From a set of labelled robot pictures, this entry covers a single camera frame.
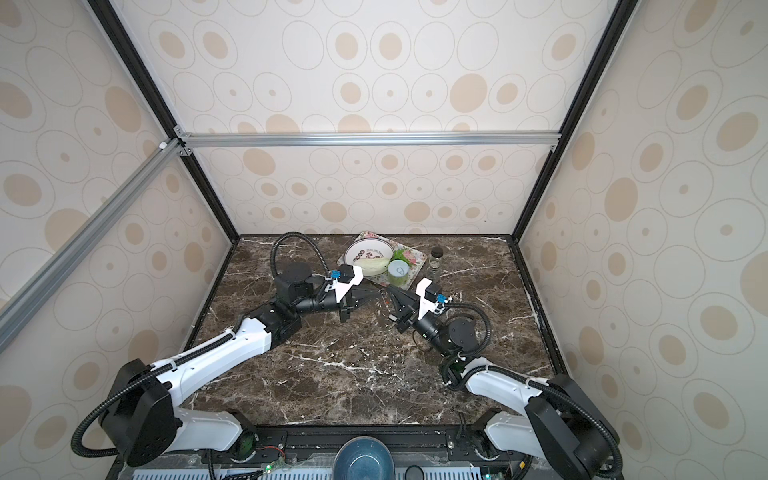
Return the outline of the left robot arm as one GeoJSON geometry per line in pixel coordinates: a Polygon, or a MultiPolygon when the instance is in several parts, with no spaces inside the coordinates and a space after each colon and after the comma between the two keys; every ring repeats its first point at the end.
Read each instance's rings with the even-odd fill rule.
{"type": "Polygon", "coordinates": [[[281,235],[270,251],[272,299],[181,354],[153,364],[135,359],[123,365],[108,397],[74,429],[72,452],[82,458],[117,456],[136,467],[168,452],[226,451],[241,440],[245,428],[234,414],[193,412],[183,403],[220,375],[285,343],[301,328],[303,315],[335,312],[346,321],[372,293],[361,285],[359,265],[332,268],[322,260],[319,274],[307,263],[278,269],[278,249],[292,236],[281,235]]]}

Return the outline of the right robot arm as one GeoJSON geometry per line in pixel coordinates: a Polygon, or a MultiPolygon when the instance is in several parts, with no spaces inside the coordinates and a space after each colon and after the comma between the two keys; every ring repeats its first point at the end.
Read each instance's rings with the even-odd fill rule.
{"type": "Polygon", "coordinates": [[[442,356],[439,373],[449,390],[503,405],[480,427],[491,453],[542,457],[563,479],[622,478],[618,433],[569,376],[526,376],[483,357],[491,341],[489,316],[443,295],[430,280],[414,291],[389,286],[386,292],[397,330],[413,330],[442,356]]]}

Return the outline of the pale cabbage piece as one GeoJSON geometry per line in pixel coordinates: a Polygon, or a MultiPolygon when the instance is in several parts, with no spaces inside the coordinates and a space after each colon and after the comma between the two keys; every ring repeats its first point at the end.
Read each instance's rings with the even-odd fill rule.
{"type": "Polygon", "coordinates": [[[388,258],[361,258],[353,261],[359,266],[365,277],[375,277],[387,271],[390,260],[388,258]]]}

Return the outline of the green tin can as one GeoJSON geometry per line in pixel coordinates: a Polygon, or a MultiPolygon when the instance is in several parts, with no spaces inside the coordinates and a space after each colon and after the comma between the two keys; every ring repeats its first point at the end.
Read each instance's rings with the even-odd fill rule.
{"type": "Polygon", "coordinates": [[[394,259],[387,266],[387,277],[390,285],[402,287],[408,280],[410,265],[407,261],[394,259]]]}

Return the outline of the empty glass shaker silver lid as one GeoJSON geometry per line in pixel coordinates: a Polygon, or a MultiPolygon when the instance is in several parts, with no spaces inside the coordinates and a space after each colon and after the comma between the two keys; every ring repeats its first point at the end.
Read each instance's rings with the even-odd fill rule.
{"type": "Polygon", "coordinates": [[[440,280],[440,276],[441,276],[441,268],[433,267],[433,266],[430,266],[427,269],[427,273],[425,275],[426,278],[428,278],[434,283],[437,283],[440,280]]]}

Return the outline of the floral rectangular tray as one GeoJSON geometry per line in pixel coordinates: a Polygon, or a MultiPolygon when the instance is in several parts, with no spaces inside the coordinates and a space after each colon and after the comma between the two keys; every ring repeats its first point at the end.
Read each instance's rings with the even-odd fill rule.
{"type": "MultiPolygon", "coordinates": [[[[405,255],[407,256],[407,258],[409,260],[411,260],[413,262],[413,264],[410,265],[410,273],[409,273],[407,282],[402,287],[400,287],[400,288],[408,290],[412,286],[414,280],[417,278],[421,268],[425,265],[425,263],[427,261],[427,255],[425,253],[423,253],[423,252],[413,248],[413,247],[409,247],[409,246],[404,245],[403,243],[398,242],[396,240],[393,240],[393,239],[390,239],[390,238],[378,235],[378,234],[376,234],[376,233],[374,233],[372,231],[364,231],[364,232],[362,232],[361,234],[359,234],[355,238],[355,240],[353,242],[355,242],[356,240],[359,240],[361,238],[367,238],[367,237],[380,238],[382,240],[387,241],[392,246],[394,252],[396,250],[398,250],[398,249],[404,249],[405,250],[405,255]]],[[[341,257],[344,255],[344,253],[337,259],[337,264],[338,265],[342,265],[341,257]]],[[[372,283],[377,284],[377,285],[382,286],[382,287],[386,287],[386,286],[390,285],[389,281],[388,281],[388,277],[387,277],[387,271],[384,272],[383,274],[377,275],[375,277],[365,277],[364,276],[364,278],[369,280],[369,281],[371,281],[372,283]]]]}

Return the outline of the white plate with rim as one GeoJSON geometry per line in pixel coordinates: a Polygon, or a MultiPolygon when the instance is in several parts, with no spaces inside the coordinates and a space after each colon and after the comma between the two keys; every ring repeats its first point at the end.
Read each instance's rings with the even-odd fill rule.
{"type": "Polygon", "coordinates": [[[342,264],[354,265],[353,261],[361,258],[388,258],[394,253],[392,246],[385,240],[374,237],[361,238],[353,242],[341,257],[342,264]]]}

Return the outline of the green leaf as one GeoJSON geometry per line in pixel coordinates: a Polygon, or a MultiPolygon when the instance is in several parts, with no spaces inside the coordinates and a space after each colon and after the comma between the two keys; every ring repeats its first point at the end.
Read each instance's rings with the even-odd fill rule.
{"type": "Polygon", "coordinates": [[[393,253],[392,257],[391,257],[391,260],[392,260],[392,261],[395,261],[395,260],[400,260],[400,261],[403,261],[403,262],[405,262],[405,263],[406,263],[406,264],[408,264],[408,265],[412,265],[412,264],[413,264],[413,262],[412,262],[411,260],[409,260],[409,259],[407,258],[407,256],[405,255],[405,250],[404,250],[404,249],[398,249],[398,250],[396,250],[396,251],[393,253]]]}

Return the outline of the blue bowl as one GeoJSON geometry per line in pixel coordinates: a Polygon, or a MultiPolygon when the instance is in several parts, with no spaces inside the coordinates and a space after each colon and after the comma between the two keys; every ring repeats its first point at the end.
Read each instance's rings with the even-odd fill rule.
{"type": "Polygon", "coordinates": [[[392,453],[383,442],[370,436],[346,442],[331,467],[333,480],[393,480],[395,474],[392,453]]]}

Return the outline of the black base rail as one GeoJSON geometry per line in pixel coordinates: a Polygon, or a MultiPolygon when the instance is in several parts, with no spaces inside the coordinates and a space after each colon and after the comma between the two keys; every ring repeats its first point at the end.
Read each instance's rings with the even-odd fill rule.
{"type": "Polygon", "coordinates": [[[479,426],[288,425],[263,427],[240,450],[176,452],[112,479],[524,479],[537,463],[549,479],[591,479],[610,455],[547,459],[532,430],[515,423],[494,444],[479,426]]]}

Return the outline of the horizontal aluminium rail back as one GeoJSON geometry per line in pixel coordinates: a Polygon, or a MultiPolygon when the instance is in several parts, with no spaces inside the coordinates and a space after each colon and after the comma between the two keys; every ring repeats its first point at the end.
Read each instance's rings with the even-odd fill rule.
{"type": "Polygon", "coordinates": [[[365,132],[365,133],[184,133],[191,148],[403,147],[557,145],[557,131],[365,132]]]}

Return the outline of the diagonal aluminium rail left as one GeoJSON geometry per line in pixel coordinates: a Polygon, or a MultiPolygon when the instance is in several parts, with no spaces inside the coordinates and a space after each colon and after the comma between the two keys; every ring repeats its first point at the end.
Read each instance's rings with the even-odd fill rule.
{"type": "Polygon", "coordinates": [[[180,155],[181,141],[169,138],[106,200],[1,312],[1,348],[7,349],[84,258],[133,205],[166,164],[180,155]]]}

